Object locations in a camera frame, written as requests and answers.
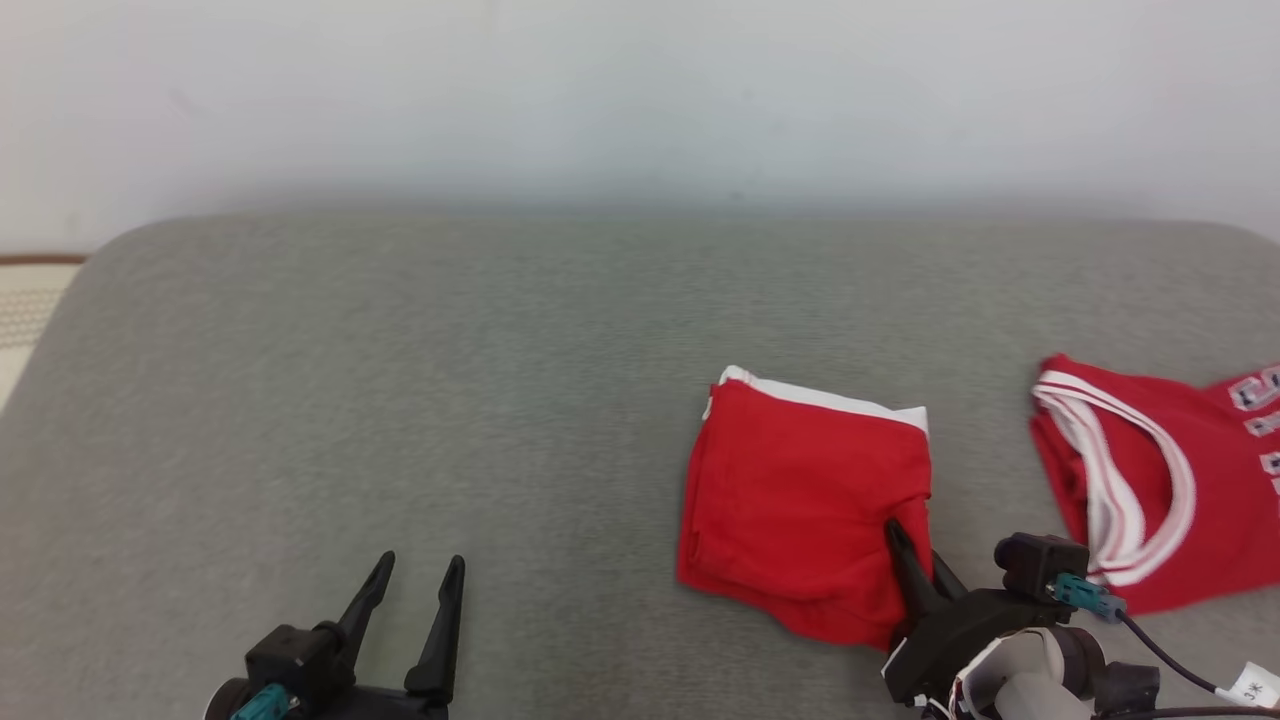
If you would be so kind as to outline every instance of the gray fabric surface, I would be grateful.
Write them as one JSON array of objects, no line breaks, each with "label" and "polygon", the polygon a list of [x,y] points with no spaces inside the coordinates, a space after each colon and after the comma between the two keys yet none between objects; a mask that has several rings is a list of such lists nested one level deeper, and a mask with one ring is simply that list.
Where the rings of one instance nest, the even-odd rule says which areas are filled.
[{"label": "gray fabric surface", "polygon": [[[1280,359],[1277,278],[1280,249],[1204,224],[140,229],[77,278],[0,416],[0,716],[198,716],[248,646],[339,614],[387,548],[361,679],[398,685],[462,553],[462,720],[913,716],[879,653],[675,583],[707,386],[736,363],[927,405],[936,547],[991,585],[997,539],[1062,532],[1025,430],[1037,361],[1254,369]],[[1277,601],[1146,624],[1230,683],[1280,670]],[[1210,700],[1165,678],[1165,705]]]}]

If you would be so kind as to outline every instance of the red jersey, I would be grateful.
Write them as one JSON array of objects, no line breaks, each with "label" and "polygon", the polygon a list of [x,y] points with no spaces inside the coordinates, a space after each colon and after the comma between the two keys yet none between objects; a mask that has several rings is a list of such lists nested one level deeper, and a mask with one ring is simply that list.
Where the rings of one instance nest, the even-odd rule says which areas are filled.
[{"label": "red jersey", "polygon": [[1280,583],[1280,366],[1199,389],[1057,355],[1032,395],[1068,530],[1132,612]]}]

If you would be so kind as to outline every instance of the red clothing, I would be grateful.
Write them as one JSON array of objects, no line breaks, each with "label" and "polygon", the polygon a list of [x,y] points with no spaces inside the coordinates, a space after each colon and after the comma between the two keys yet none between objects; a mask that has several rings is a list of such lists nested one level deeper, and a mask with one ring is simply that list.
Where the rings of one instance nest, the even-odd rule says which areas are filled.
[{"label": "red clothing", "polygon": [[1280,368],[1198,389],[1059,355],[1032,395],[1068,529],[1130,612],[1280,583]]},{"label": "red clothing", "polygon": [[676,575],[792,632],[888,647],[905,618],[897,518],[932,573],[924,409],[888,410],[730,366],[689,464]]}]

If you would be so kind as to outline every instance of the cable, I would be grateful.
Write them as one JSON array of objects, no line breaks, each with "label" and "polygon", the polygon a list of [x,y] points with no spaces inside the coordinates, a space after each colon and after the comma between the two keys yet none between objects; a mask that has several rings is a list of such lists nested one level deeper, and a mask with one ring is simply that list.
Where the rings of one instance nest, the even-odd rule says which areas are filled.
[{"label": "cable", "polygon": [[1280,717],[1280,710],[1271,707],[1164,707],[1143,712],[1121,712],[1110,715],[1106,720],[1157,720],[1160,717]]},{"label": "cable", "polygon": [[[1125,612],[1124,610],[1116,610],[1116,618],[1119,618],[1120,621],[1124,623],[1125,625],[1129,625],[1129,629],[1133,630],[1133,634],[1138,635],[1138,639],[1142,641],[1142,644],[1147,646],[1147,648],[1149,648],[1151,652],[1155,652],[1156,657],[1164,660],[1165,665],[1172,667],[1174,673],[1178,673],[1183,678],[1187,678],[1192,683],[1204,688],[1204,691],[1215,696],[1217,694],[1217,685],[1206,680],[1204,678],[1201,678],[1196,673],[1192,673],[1190,670],[1183,667],[1181,662],[1174,660],[1167,652],[1165,652],[1165,648],[1156,644],[1156,641],[1151,639],[1151,635],[1144,633],[1143,629],[1138,626],[1138,623],[1134,623],[1133,618],[1130,618],[1128,612]],[[1202,708],[1192,708],[1192,710],[1202,710]],[[1251,712],[1224,712],[1222,715],[1251,715]],[[1196,715],[1151,715],[1149,717],[1196,717]]]},{"label": "cable", "polygon": [[929,705],[932,705],[932,706],[937,707],[938,710],[941,710],[941,711],[942,711],[942,715],[943,715],[943,716],[945,716],[945,717],[946,717],[947,720],[955,720],[955,715],[951,715],[951,711],[950,711],[950,710],[947,710],[947,707],[946,707],[945,705],[942,705],[941,702],[938,702],[938,701],[936,701],[936,700],[933,700],[933,698],[931,697],[931,698],[929,698]]}]

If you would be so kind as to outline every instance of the white trim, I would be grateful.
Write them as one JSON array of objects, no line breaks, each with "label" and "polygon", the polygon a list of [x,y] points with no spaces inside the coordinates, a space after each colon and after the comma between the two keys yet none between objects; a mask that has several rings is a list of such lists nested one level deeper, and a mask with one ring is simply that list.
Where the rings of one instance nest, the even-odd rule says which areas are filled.
[{"label": "white trim", "polygon": [[737,365],[724,368],[724,372],[721,373],[719,383],[717,384],[724,384],[728,380],[739,380],[753,389],[760,391],[769,397],[777,397],[778,400],[799,402],[801,405],[813,405],[817,407],[827,407],[828,410],[838,410],[841,413],[851,413],[854,415],[868,415],[872,418],[893,420],[920,428],[924,434],[929,434],[929,420],[924,407],[890,410],[883,405],[877,405],[865,400],[854,400],[851,397],[844,397],[841,395],[823,392],[820,389],[810,389],[806,387],[794,386],[791,383],[758,378]]},{"label": "white trim", "polygon": [[[1142,550],[1147,521],[1138,496],[1111,459],[1102,423],[1085,402],[1061,397],[1041,401],[1050,409],[1062,436],[1084,459],[1089,547],[1093,548],[1089,569],[1124,564],[1124,559]],[[1119,482],[1106,482],[1106,478],[1119,478]]]},{"label": "white trim", "polygon": [[[1144,429],[1155,438],[1156,445],[1160,446],[1161,454],[1169,464],[1169,475],[1172,484],[1172,501],[1170,502],[1169,515],[1135,552],[1121,551],[1110,556],[1105,555],[1097,562],[1100,573],[1105,575],[1107,583],[1111,585],[1123,587],[1142,582],[1178,551],[1187,538],[1187,533],[1190,532],[1196,518],[1196,475],[1192,473],[1190,462],[1172,436],[1155,420],[1075,375],[1048,370],[1041,375],[1039,383],[1032,388],[1032,395],[1042,402],[1046,400],[1068,404],[1079,401],[1114,413]],[[1088,469],[1088,456],[1096,454],[1098,456],[1096,466],[1103,469],[1100,479],[1106,483],[1106,487],[1114,491],[1116,497],[1123,497],[1126,492],[1128,495],[1133,495],[1133,488],[1129,487],[1124,477],[1119,471],[1112,474],[1106,469],[1107,462],[1101,461],[1105,455],[1110,455],[1105,443],[1089,443],[1088,437],[1080,437],[1079,434],[1076,434],[1076,438],[1082,439],[1085,446],[1084,451],[1080,452],[1082,457],[1085,459],[1085,471],[1091,475],[1093,474]],[[1092,478],[1089,478],[1089,488],[1092,492]],[[1140,507],[1138,507],[1137,515],[1134,515],[1134,509],[1123,500],[1116,505],[1116,510],[1124,514],[1126,521],[1134,516],[1137,519],[1142,518]]]}]

